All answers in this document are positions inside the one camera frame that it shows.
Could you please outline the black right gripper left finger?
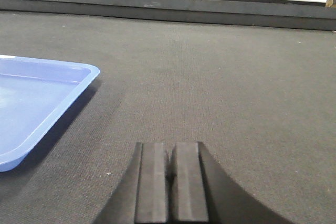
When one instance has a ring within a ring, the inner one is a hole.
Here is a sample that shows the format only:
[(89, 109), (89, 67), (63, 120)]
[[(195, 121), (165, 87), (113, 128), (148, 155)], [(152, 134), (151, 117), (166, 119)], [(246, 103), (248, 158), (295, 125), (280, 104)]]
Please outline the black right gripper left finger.
[(166, 165), (162, 143), (137, 142), (124, 176), (93, 223), (168, 223)]

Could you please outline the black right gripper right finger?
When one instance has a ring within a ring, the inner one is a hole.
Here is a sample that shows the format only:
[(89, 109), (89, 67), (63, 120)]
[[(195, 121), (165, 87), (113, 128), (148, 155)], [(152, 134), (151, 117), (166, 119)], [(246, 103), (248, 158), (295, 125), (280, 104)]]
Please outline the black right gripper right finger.
[(202, 142), (181, 142), (171, 159), (172, 223), (290, 223), (238, 185)]

